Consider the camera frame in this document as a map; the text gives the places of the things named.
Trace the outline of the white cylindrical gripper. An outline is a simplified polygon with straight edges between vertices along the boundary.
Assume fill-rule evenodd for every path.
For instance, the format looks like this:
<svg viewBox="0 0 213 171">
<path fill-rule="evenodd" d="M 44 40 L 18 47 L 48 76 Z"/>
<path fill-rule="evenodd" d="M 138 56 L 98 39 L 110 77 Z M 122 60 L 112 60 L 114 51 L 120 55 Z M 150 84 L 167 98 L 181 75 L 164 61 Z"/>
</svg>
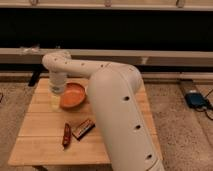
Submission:
<svg viewBox="0 0 213 171">
<path fill-rule="evenodd" d="M 50 72 L 49 73 L 49 87 L 50 91 L 54 94 L 51 95 L 51 107 L 53 111 L 60 110 L 60 96 L 65 89 L 67 74 L 63 72 Z"/>
</svg>

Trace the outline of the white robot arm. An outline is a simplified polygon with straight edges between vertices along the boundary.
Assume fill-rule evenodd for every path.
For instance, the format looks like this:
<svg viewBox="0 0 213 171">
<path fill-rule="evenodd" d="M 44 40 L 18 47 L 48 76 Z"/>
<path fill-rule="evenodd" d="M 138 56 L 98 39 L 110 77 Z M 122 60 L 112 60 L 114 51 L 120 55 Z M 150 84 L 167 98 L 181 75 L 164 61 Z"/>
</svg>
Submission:
<svg viewBox="0 0 213 171">
<path fill-rule="evenodd" d="M 63 92 L 69 75 L 89 80 L 87 95 L 113 171 L 165 171 L 135 99 L 142 77 L 129 64 L 75 60 L 67 51 L 47 53 L 50 90 Z"/>
</svg>

